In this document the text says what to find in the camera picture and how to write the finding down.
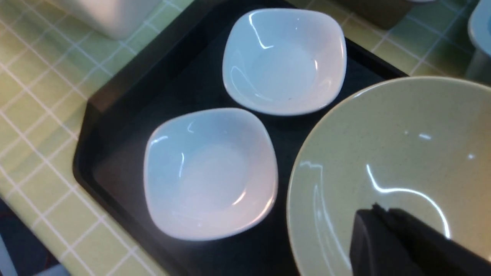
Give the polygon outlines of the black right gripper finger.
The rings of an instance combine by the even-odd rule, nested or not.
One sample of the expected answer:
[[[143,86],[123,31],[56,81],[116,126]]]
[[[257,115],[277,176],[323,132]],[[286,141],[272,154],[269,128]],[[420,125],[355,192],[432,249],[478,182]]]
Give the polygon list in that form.
[[[490,262],[402,209],[359,209],[349,247],[354,276],[489,276]]]

